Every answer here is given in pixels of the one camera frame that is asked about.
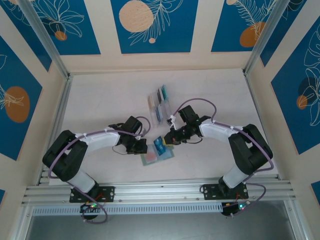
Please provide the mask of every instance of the cable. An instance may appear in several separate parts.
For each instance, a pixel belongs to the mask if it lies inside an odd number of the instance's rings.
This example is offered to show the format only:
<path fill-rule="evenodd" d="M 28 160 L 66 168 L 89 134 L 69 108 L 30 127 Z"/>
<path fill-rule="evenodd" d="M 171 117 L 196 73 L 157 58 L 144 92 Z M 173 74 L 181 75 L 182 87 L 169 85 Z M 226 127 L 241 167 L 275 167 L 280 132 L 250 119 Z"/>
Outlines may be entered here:
<path fill-rule="evenodd" d="M 258 169 L 258 170 L 255 171 L 253 174 L 251 174 L 250 176 L 248 176 L 245 180 L 243 180 L 243 182 L 245 182 L 245 181 L 247 181 L 248 179 L 250 179 L 255 173 L 264 172 L 264 171 L 269 171 L 269 170 L 274 169 L 275 166 L 274 166 L 273 162 L 271 161 L 271 158 L 269 157 L 269 155 L 267 154 L 267 152 L 266 152 L 266 151 L 259 145 L 259 143 L 257 143 L 249 134 L 247 134 L 246 132 L 244 132 L 244 131 L 242 131 L 241 129 L 238 129 L 238 128 L 236 128 L 236 127 L 231 127 L 231 125 L 228 125 L 228 124 L 225 124 L 225 123 L 221 123 L 221 122 L 217 122 L 217 121 L 214 122 L 214 117 L 215 117 L 215 115 L 216 115 L 216 113 L 217 113 L 217 107 L 216 107 L 216 105 L 215 105 L 213 102 L 211 102 L 211 101 L 209 101 L 209 100 L 207 100 L 207 99 L 204 99 L 204 98 L 200 98 L 200 97 L 191 98 L 191 99 L 189 99 L 189 100 L 184 101 L 184 102 L 179 106 L 179 108 L 173 113 L 173 116 L 177 114 L 177 112 L 182 108 L 182 106 L 183 106 L 184 104 L 186 104 L 186 103 L 188 103 L 188 102 L 190 102 L 190 101 L 193 101 L 193 100 L 201 100 L 201 101 L 205 101 L 205 102 L 207 102 L 207 103 L 210 103 L 210 104 L 214 107 L 214 113 L 213 113 L 213 115 L 211 116 L 211 122 L 212 122 L 213 124 L 217 124 L 217 125 L 219 125 L 219 126 L 221 126 L 221 127 L 228 128 L 228 129 L 232 129 L 232 128 L 233 128 L 235 131 L 237 131 L 237 132 L 241 133 L 242 135 L 246 136 L 246 137 L 252 142 L 252 144 L 255 145 L 255 146 L 262 152 L 262 154 L 266 157 L 267 161 L 268 161 L 269 164 L 270 164 L 270 167 L 264 168 L 264 169 Z"/>
<path fill-rule="evenodd" d="M 114 149 L 115 146 L 112 146 L 112 151 L 114 151 L 116 154 L 120 154 L 120 155 L 128 155 L 128 153 L 121 153 L 121 152 L 118 152 Z"/>
<path fill-rule="evenodd" d="M 243 213 L 245 210 L 247 210 L 249 207 L 251 207 L 252 205 L 256 204 L 260 199 L 262 199 L 266 192 L 267 192 L 267 188 L 265 186 L 263 186 L 262 184 L 258 184 L 258 183 L 249 183 L 247 182 L 248 185 L 252 185 L 252 186 L 258 186 L 258 187 L 262 187 L 263 188 L 263 193 L 261 194 L 260 197 L 258 197 L 255 201 L 252 201 L 247 207 L 245 207 L 243 210 L 240 210 L 238 212 L 236 212 L 235 214 L 232 214 L 230 217 L 234 217 L 234 216 L 237 216 L 241 213 Z M 233 203 L 233 204 L 230 204 L 230 205 L 226 205 L 226 206 L 223 206 L 223 208 L 227 208 L 227 207 L 231 207 L 231 206 L 234 206 L 238 203 Z"/>
<path fill-rule="evenodd" d="M 76 186 L 72 185 L 70 182 L 67 182 L 69 185 L 71 185 L 75 190 L 77 190 L 79 193 L 81 193 L 83 196 L 85 196 L 86 198 L 88 198 L 91 202 L 97 204 L 97 206 L 104 212 L 104 215 L 105 215 L 105 218 L 104 220 L 102 221 L 88 221 L 87 219 L 85 219 L 85 213 L 86 211 L 88 211 L 88 209 L 90 209 L 89 207 L 87 209 L 85 209 L 83 212 L 82 212 L 82 219 L 85 223 L 88 223 L 88 224 L 103 224 L 105 223 L 107 220 L 108 220 L 108 213 L 107 211 L 105 210 L 104 206 L 101 205 L 98 201 L 96 201 L 95 199 L 93 199 L 92 197 L 90 197 L 88 194 L 86 194 L 85 192 L 81 191 L 79 188 L 77 188 Z"/>
<path fill-rule="evenodd" d="M 239 193 L 236 193 L 236 199 L 235 199 L 234 203 L 236 203 L 238 201 L 238 199 L 239 199 Z"/>
<path fill-rule="evenodd" d="M 187 144 L 199 144 L 202 142 L 203 138 L 202 137 L 199 137 L 201 138 L 200 141 L 196 141 L 196 142 L 189 142 L 189 141 L 186 141 Z"/>
<path fill-rule="evenodd" d="M 143 135 L 141 135 L 141 136 L 143 137 L 143 136 L 145 136 L 145 135 L 150 131 L 150 129 L 151 129 L 151 123 L 150 123 L 149 119 L 146 118 L 145 116 L 137 116 L 136 119 L 144 119 L 144 120 L 146 120 L 146 121 L 148 122 L 148 124 L 149 124 L 148 130 L 147 130 Z"/>
<path fill-rule="evenodd" d="M 105 198 L 104 203 L 103 203 L 103 207 L 106 205 L 106 202 L 108 201 L 108 198 L 103 196 L 102 193 L 100 193 L 94 200 L 98 200 L 99 198 Z M 90 201 L 85 202 L 83 205 L 81 205 L 81 207 L 90 204 Z M 94 212 L 94 210 L 96 209 L 96 207 L 92 207 L 91 205 L 86 208 L 85 210 L 83 210 L 85 213 L 88 211 L 88 209 L 90 209 L 90 214 Z"/>
<path fill-rule="evenodd" d="M 90 133 L 87 133 L 87 134 L 84 134 L 84 135 L 81 135 L 79 137 L 77 137 L 76 139 L 72 140 L 71 142 L 69 142 L 62 150 L 61 152 L 56 156 L 56 158 L 54 159 L 54 161 L 52 162 L 50 168 L 49 168 L 49 172 L 48 172 L 48 177 L 50 179 L 58 179 L 58 177 L 56 176 L 52 176 L 51 173 L 52 173 L 52 170 L 54 169 L 55 165 L 57 164 L 58 160 L 61 158 L 61 156 L 65 153 L 66 150 L 68 150 L 73 144 L 75 144 L 77 141 L 85 138 L 85 137 L 90 137 L 90 136 L 93 136 L 93 135 L 98 135 L 98 134 L 103 134 L 103 133 L 122 133 L 122 134 L 128 134 L 128 135 L 131 135 L 131 136 L 134 136 L 134 137 L 137 137 L 137 136 L 144 136 L 146 135 L 150 129 L 151 129 L 151 124 L 150 124 L 150 121 L 144 117 L 144 116 L 139 116 L 137 118 L 143 118 L 145 119 L 148 124 L 149 124 L 149 128 L 148 130 L 142 135 L 142 134 L 135 134 L 135 133 L 131 133 L 131 132 L 127 132 L 127 131 L 122 131 L 122 130 L 112 130 L 112 129 L 109 129 L 109 130 L 100 130 L 100 131 L 94 131 L 94 132 L 90 132 Z M 79 193 L 81 193 L 83 196 L 85 196 L 86 198 L 88 198 L 91 202 L 97 204 L 97 206 L 102 209 L 102 211 L 104 212 L 105 214 L 105 219 L 103 221 L 88 221 L 85 219 L 85 210 L 82 212 L 82 219 L 85 223 L 89 223 L 89 224 L 103 224 L 105 223 L 107 220 L 108 220 L 108 213 L 107 211 L 105 210 L 105 208 L 99 203 L 97 202 L 95 199 L 93 199 L 92 197 L 90 197 L 88 194 L 86 194 L 85 192 L 81 191 L 79 188 L 77 188 L 76 186 L 72 185 L 70 182 L 67 181 L 67 183 L 72 186 L 75 190 L 77 190 Z"/>
<path fill-rule="evenodd" d="M 265 158 L 266 158 L 267 161 L 269 162 L 270 167 L 256 170 L 254 173 L 252 173 L 251 175 L 249 175 L 249 176 L 248 176 L 246 179 L 244 179 L 242 182 L 246 182 L 248 179 L 250 179 L 254 174 L 256 174 L 256 173 L 258 173 L 258 172 L 264 172 L 264 171 L 269 171 L 269 170 L 274 169 L 274 167 L 275 167 L 275 166 L 274 166 L 274 163 L 272 162 L 272 160 L 271 160 L 271 158 L 269 157 L 269 155 L 267 154 L 267 152 L 266 152 L 266 151 L 263 149 L 263 147 L 261 147 L 260 144 L 257 143 L 257 141 L 254 140 L 249 134 L 247 134 L 246 132 L 242 131 L 241 129 L 238 129 L 238 128 L 236 128 L 236 127 L 232 127 L 231 125 L 228 125 L 228 124 L 225 124 L 225 123 L 221 123 L 221 122 L 217 122 L 217 121 L 214 122 L 214 116 L 215 116 L 216 113 L 217 113 L 217 107 L 216 107 L 216 105 L 215 105 L 213 102 L 211 102 L 211 101 L 209 101 L 209 100 L 207 100 L 207 99 L 204 99 L 204 98 L 191 98 L 191 99 L 186 100 L 185 102 L 183 102 L 183 103 L 179 106 L 179 108 L 173 113 L 173 115 L 177 114 L 177 112 L 182 108 L 182 106 L 183 106 L 184 104 L 186 104 L 186 103 L 188 103 L 188 102 L 190 102 L 190 101 L 193 101 L 193 100 L 202 100 L 202 101 L 205 101 L 205 102 L 207 102 L 207 103 L 210 103 L 210 104 L 214 107 L 214 113 L 213 113 L 213 115 L 212 115 L 212 117 L 211 117 L 211 122 L 212 122 L 213 124 L 219 125 L 219 126 L 224 127 L 224 128 L 233 129 L 233 130 L 241 133 L 241 134 L 244 135 L 245 137 L 247 137 L 247 138 L 252 142 L 252 144 L 255 145 L 255 146 L 261 151 L 261 153 L 265 156 Z M 263 193 L 262 193 L 262 195 L 261 195 L 257 200 L 255 200 L 254 202 L 252 202 L 252 203 L 249 205 L 249 206 L 251 206 L 251 205 L 255 204 L 256 202 L 258 202 L 260 199 L 262 199 L 262 198 L 264 197 L 264 195 L 266 194 L 267 189 L 266 189 L 265 186 L 263 186 L 263 185 L 261 185 L 261 184 L 258 184 L 258 183 L 248 183 L 248 182 L 247 182 L 246 184 L 248 184 L 248 185 L 253 185 L 253 186 L 259 186 L 259 187 L 262 187 L 262 188 L 263 188 Z M 224 208 L 230 207 L 230 206 L 234 206 L 234 205 L 236 205 L 236 204 L 237 204 L 237 203 L 233 203 L 233 204 L 231 204 L 231 205 L 224 206 Z M 241 210 L 241 211 L 233 214 L 232 216 L 236 216 L 236 215 L 242 213 L 244 210 Z"/>
<path fill-rule="evenodd" d="M 269 162 L 270 164 L 270 167 L 267 167 L 267 168 L 263 168 L 263 169 L 258 169 L 257 171 L 255 171 L 254 173 L 252 173 L 251 175 L 249 175 L 246 179 L 243 180 L 243 182 L 246 182 L 248 179 L 250 179 L 254 174 L 258 173 L 258 172 L 264 172 L 264 171 L 269 171 L 269 170 L 272 170 L 274 169 L 274 163 L 271 161 L 271 158 L 269 157 L 269 155 L 267 154 L 267 152 L 262 148 L 262 146 L 259 145 L 259 143 L 257 143 L 256 140 L 254 140 L 249 134 L 247 134 L 246 132 L 242 131 L 241 129 L 238 129 L 236 127 L 231 127 L 230 125 L 228 124 L 224 124 L 224 123 L 221 123 L 221 122 L 214 122 L 213 124 L 217 124 L 221 127 L 224 127 L 224 128 L 228 128 L 228 129 L 234 129 L 235 131 L 241 133 L 242 135 L 244 135 L 245 137 L 247 137 L 253 145 L 255 145 L 260 151 L 261 153 L 265 156 L 265 158 L 267 159 L 267 161 Z"/>
<path fill-rule="evenodd" d="M 201 97 L 195 97 L 195 98 L 191 98 L 191 99 L 189 99 L 189 100 L 187 100 L 187 101 L 184 101 L 184 102 L 178 107 L 178 109 L 173 113 L 173 116 L 177 114 L 177 112 L 183 107 L 183 105 L 185 105 L 186 103 L 188 103 L 188 102 L 190 102 L 190 101 L 194 101 L 194 100 L 205 101 L 205 102 L 207 102 L 207 103 L 210 103 L 210 104 L 214 107 L 214 113 L 213 113 L 212 116 L 211 116 L 211 122 L 213 122 L 213 121 L 214 121 L 214 117 L 215 117 L 215 115 L 216 115 L 216 113 L 217 113 L 217 107 L 216 107 L 216 105 L 215 105 L 212 101 L 209 101 L 209 100 L 204 99 L 204 98 L 201 98 Z"/>
<path fill-rule="evenodd" d="M 141 134 L 141 132 L 142 132 L 142 124 L 141 124 L 141 126 L 140 126 L 140 131 L 139 131 L 138 134 Z"/>

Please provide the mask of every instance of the floral wall art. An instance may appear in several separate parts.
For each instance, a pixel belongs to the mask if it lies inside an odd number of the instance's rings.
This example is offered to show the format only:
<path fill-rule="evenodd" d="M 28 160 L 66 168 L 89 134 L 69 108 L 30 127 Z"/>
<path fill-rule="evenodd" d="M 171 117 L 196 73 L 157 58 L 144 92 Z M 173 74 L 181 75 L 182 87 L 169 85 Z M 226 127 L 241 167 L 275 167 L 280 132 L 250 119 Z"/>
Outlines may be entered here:
<path fill-rule="evenodd" d="M 0 37 L 0 154 L 17 160 L 42 86 Z"/>
<path fill-rule="evenodd" d="M 211 52 L 251 51 L 277 0 L 225 0 Z"/>
<path fill-rule="evenodd" d="M 122 54 L 189 53 L 198 0 L 111 0 Z"/>
<path fill-rule="evenodd" d="M 22 13 L 20 7 L 15 0 L 0 0 L 0 6 L 6 12 L 12 23 L 18 29 L 24 40 L 30 46 L 34 54 L 37 56 L 43 67 L 49 71 L 51 58 L 36 33 L 31 28 L 28 20 Z"/>
<path fill-rule="evenodd" d="M 25 35 L 31 31 L 30 26 L 17 2 L 1 2 L 20 33 L 28 38 Z M 61 55 L 100 54 L 84 0 L 33 0 L 30 3 Z"/>
<path fill-rule="evenodd" d="M 320 143 L 320 17 L 271 82 L 299 154 Z"/>

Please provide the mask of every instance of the white table surface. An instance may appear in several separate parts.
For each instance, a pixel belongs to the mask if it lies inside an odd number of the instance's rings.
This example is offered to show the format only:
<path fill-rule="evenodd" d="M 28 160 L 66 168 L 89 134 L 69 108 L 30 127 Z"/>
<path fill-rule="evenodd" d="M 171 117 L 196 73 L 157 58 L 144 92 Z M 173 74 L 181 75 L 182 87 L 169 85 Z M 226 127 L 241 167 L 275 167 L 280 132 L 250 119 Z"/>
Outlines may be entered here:
<path fill-rule="evenodd" d="M 75 75 L 62 130 L 89 133 L 110 124 L 125 122 L 131 115 L 150 119 L 148 95 L 167 86 L 174 112 L 185 100 L 205 98 L 217 106 L 215 119 L 235 126 L 256 125 L 262 132 L 253 100 L 241 69 L 134 71 Z M 211 116 L 213 107 L 204 101 L 190 102 L 201 117 Z M 177 116 L 178 126 L 183 122 Z M 168 125 L 152 128 L 150 144 L 169 131 Z M 119 152 L 125 150 L 117 146 Z M 90 153 L 81 168 L 98 183 L 180 180 L 223 176 L 234 164 L 229 144 L 204 138 L 200 144 L 174 147 L 175 157 L 143 166 L 139 155 L 119 155 L 111 147 Z M 276 174 L 277 169 L 263 174 Z M 50 185 L 64 184 L 50 179 Z"/>

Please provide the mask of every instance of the wall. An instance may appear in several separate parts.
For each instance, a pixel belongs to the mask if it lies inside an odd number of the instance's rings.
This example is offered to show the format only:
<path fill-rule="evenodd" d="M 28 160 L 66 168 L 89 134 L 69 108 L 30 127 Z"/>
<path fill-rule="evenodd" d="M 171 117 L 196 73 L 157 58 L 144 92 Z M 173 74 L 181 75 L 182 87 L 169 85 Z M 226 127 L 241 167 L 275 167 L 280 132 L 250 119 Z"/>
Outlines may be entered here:
<path fill-rule="evenodd" d="M 290 119 L 293 119 L 293 122 L 300 125 L 309 125 L 310 114 L 305 115 L 303 111 L 307 111 L 307 108 L 310 106 L 303 106 L 302 108 L 306 109 L 301 110 L 300 114 L 292 111 L 291 115 L 289 112 L 288 115 L 284 116 L 283 111 L 285 111 L 285 106 L 280 106 L 278 99 L 280 99 L 279 94 L 282 91 L 284 96 L 288 98 L 291 98 L 295 93 L 292 104 L 298 109 L 296 100 L 299 94 L 296 88 L 299 86 L 297 83 L 299 84 L 302 79 L 300 77 L 295 78 L 295 76 L 298 76 L 298 70 L 295 65 L 289 64 L 287 68 L 286 66 L 283 67 L 283 65 L 318 19 L 319 10 L 318 0 L 307 0 L 267 65 L 264 67 L 259 59 L 248 76 L 262 118 L 262 125 L 265 127 L 266 136 L 274 151 L 274 158 L 277 159 L 278 170 L 283 178 L 290 179 L 315 239 L 320 238 L 320 206 L 312 191 L 311 183 L 320 180 L 320 146 L 315 144 L 309 150 L 300 150 L 298 142 L 293 141 L 291 134 L 293 131 L 299 131 L 299 128 L 289 129 L 287 125 Z M 293 59 L 290 63 L 302 61 L 301 65 L 303 65 L 307 49 L 308 44 L 306 44 L 305 50 L 301 53 L 301 59 L 296 59 L 296 61 Z M 277 74 L 283 74 L 278 79 L 279 86 L 281 87 L 274 89 L 275 82 L 272 82 L 272 80 L 276 79 L 275 76 Z M 313 126 L 313 131 L 319 131 L 319 127 Z M 303 130 L 299 134 L 301 138 L 305 136 L 306 141 L 308 140 L 308 132 Z"/>
<path fill-rule="evenodd" d="M 5 196 L 0 208 L 0 239 L 7 239 L 16 220 L 17 209 L 22 202 L 26 186 L 36 183 L 38 172 L 42 165 L 42 156 L 48 144 L 53 119 L 65 81 L 54 64 L 47 71 L 1 7 L 0 36 L 42 86 L 33 116 L 29 116 L 30 118 L 32 117 L 32 120 L 28 126 L 17 159 L 0 154 L 0 189 L 5 190 Z M 17 66 L 9 65 L 4 67 L 11 68 L 12 77 L 7 80 L 2 75 L 0 83 L 21 80 L 17 79 L 21 69 Z M 1 115 L 0 128 L 4 127 L 3 123 L 6 121 L 6 117 L 6 115 Z M 17 129 L 12 128 L 11 135 L 1 136 L 1 144 L 6 144 L 16 134 L 19 134 L 15 132 Z"/>
<path fill-rule="evenodd" d="M 31 1 L 72 73 L 242 68 L 275 3 L 276 0 Z M 7 12 L 11 17 L 18 14 Z M 18 26 L 24 20 L 13 21 Z"/>

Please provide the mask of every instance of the white leaf drawing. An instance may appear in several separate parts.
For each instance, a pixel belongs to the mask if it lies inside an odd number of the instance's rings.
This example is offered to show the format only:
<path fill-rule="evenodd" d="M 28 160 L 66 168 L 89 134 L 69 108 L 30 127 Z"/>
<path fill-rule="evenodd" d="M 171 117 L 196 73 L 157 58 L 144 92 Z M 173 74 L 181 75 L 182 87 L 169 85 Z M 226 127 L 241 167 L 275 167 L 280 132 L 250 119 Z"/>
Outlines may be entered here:
<path fill-rule="evenodd" d="M 3 5 L 5 5 L 5 7 L 10 10 L 11 14 L 16 19 L 23 22 L 25 25 L 30 26 L 28 20 L 26 19 L 25 15 L 23 14 L 23 12 L 21 11 L 20 7 L 17 4 L 14 4 L 9 0 L 1 0 L 1 1 L 3 2 Z"/>
<path fill-rule="evenodd" d="M 240 17 L 246 21 L 249 27 L 254 29 L 254 38 L 258 39 L 261 29 L 261 23 L 270 15 L 278 0 L 270 0 L 268 3 L 264 0 L 262 7 L 258 8 L 255 0 L 236 0 L 233 4 L 237 7 Z"/>
<path fill-rule="evenodd" d="M 284 10 L 284 12 L 283 12 L 283 14 L 282 14 L 282 17 L 283 17 L 285 20 L 287 20 L 289 12 L 296 12 L 296 11 L 298 11 L 298 10 L 301 8 L 303 2 L 304 2 L 304 0 L 298 0 L 298 2 L 291 0 L 291 1 L 288 3 L 288 6 L 286 7 L 286 9 Z"/>
<path fill-rule="evenodd" d="M 11 3 L 9 0 L 1 0 L 11 13 L 20 21 L 29 26 L 24 14 L 18 5 Z M 69 10 L 69 0 L 34 0 L 31 1 L 33 8 L 46 27 L 49 34 L 55 35 L 57 31 L 64 34 L 70 33 L 82 37 L 81 29 L 76 25 L 84 21 L 85 16 L 75 11 Z M 59 34 L 60 40 L 65 35 Z"/>
<path fill-rule="evenodd" d="M 299 98 L 298 107 L 310 107 L 310 126 L 315 127 L 320 123 L 320 25 L 312 34 L 304 56 L 305 74 L 307 75 L 307 87 Z"/>
<path fill-rule="evenodd" d="M 5 66 L 7 56 L 0 54 L 0 70 Z M 3 109 L 6 105 L 10 107 L 10 104 L 17 104 L 23 106 L 22 100 L 24 97 L 16 98 L 8 94 L 3 87 L 0 85 L 0 110 Z"/>

